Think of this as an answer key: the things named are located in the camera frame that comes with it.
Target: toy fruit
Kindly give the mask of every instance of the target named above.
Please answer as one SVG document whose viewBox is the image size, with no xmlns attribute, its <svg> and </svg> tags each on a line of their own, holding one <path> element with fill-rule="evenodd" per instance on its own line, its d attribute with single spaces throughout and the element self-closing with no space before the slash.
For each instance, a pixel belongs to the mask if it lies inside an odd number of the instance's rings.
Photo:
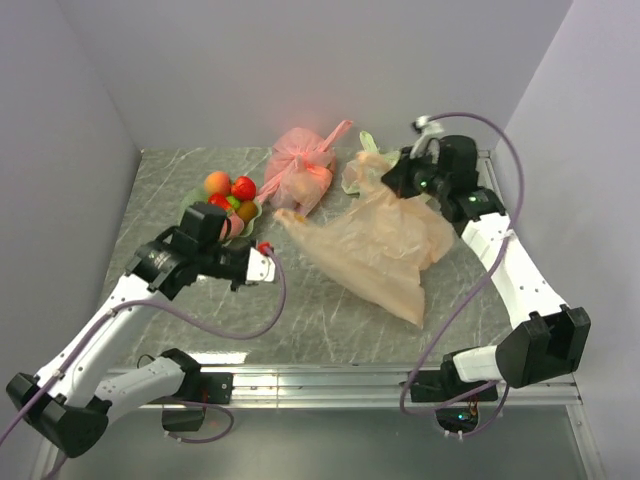
<svg viewBox="0 0 640 480">
<path fill-rule="evenodd" d="M 226 197 L 221 193 L 214 193 L 213 195 L 211 195 L 209 197 L 209 203 L 222 208 L 225 212 L 227 212 L 227 215 L 233 212 L 233 206 L 229 203 L 229 200 L 227 200 Z"/>
<path fill-rule="evenodd" d="M 242 230 L 244 230 L 244 222 L 238 215 L 232 213 L 229 217 L 229 220 L 231 221 L 231 233 L 227 235 L 227 227 L 223 226 L 222 231 L 220 232 L 220 240 L 229 240 L 231 238 L 237 237 L 238 235 L 240 235 Z"/>
<path fill-rule="evenodd" d="M 226 197 L 231 193 L 231 179 L 224 172 L 213 172 L 204 181 L 204 189 L 208 195 L 220 193 Z"/>
<path fill-rule="evenodd" d="M 231 185 L 231 195 L 238 200 L 253 200 L 256 198 L 256 184 L 249 177 L 238 177 Z"/>
<path fill-rule="evenodd" d="M 227 202 L 231 204 L 234 210 L 239 209 L 240 205 L 242 205 L 242 202 L 233 195 L 227 195 Z"/>
<path fill-rule="evenodd" d="M 240 208 L 236 209 L 236 215 L 238 215 L 246 225 L 258 215 L 258 207 L 251 200 L 247 200 L 246 202 L 242 202 Z"/>
</svg>

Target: peach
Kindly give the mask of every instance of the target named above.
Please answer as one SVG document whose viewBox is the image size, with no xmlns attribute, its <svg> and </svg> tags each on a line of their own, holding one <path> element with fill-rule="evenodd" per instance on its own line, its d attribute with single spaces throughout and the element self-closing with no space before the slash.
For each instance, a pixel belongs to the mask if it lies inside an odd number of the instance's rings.
<svg viewBox="0 0 640 480">
<path fill-rule="evenodd" d="M 204 189 L 207 195 L 219 193 L 226 197 L 231 193 L 231 179 L 225 172 L 213 172 L 204 181 Z"/>
</svg>

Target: peach plastic bag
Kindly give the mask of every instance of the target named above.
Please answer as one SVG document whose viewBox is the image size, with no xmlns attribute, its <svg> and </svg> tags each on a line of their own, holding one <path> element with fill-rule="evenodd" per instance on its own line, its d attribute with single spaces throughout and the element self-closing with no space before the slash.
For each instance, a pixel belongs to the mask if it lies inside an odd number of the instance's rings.
<svg viewBox="0 0 640 480">
<path fill-rule="evenodd" d="M 291 210 L 278 210 L 275 218 L 332 280 L 422 328 L 420 271 L 451 248 L 453 228 L 420 198 L 399 199 L 367 175 L 371 168 L 388 171 L 382 156 L 360 152 L 357 160 L 360 198 L 344 215 L 323 227 Z"/>
</svg>

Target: green fruit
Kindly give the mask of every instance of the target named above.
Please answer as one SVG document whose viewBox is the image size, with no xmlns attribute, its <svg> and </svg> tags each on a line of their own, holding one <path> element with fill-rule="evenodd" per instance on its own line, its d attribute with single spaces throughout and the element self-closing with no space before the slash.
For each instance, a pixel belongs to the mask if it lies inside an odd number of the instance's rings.
<svg viewBox="0 0 640 480">
<path fill-rule="evenodd" d="M 239 209 L 240 205 L 242 205 L 242 202 L 240 200 L 238 200 L 236 197 L 234 197 L 233 195 L 229 195 L 227 197 L 227 202 L 229 202 L 231 204 L 231 206 L 233 207 L 234 210 Z"/>
</svg>

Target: bag handle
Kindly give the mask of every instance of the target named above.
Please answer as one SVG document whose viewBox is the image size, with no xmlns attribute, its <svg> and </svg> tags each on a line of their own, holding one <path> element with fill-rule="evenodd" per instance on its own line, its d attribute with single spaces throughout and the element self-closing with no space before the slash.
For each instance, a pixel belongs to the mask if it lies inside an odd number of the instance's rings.
<svg viewBox="0 0 640 480">
<path fill-rule="evenodd" d="M 380 153 L 380 150 L 378 150 L 378 146 L 373 139 L 373 135 L 369 132 L 365 132 L 364 130 L 360 132 L 360 143 L 362 144 L 362 148 L 365 152 Z"/>
<path fill-rule="evenodd" d="M 331 147 L 331 144 L 336 140 L 338 140 L 345 133 L 347 133 L 351 128 L 351 125 L 353 125 L 353 122 L 351 120 L 343 120 L 342 122 L 340 122 L 340 125 L 338 125 L 333 130 L 333 132 L 329 134 L 327 139 L 320 144 L 320 146 L 318 147 L 318 151 L 326 152 L 327 150 L 329 150 L 329 148 Z"/>
</svg>

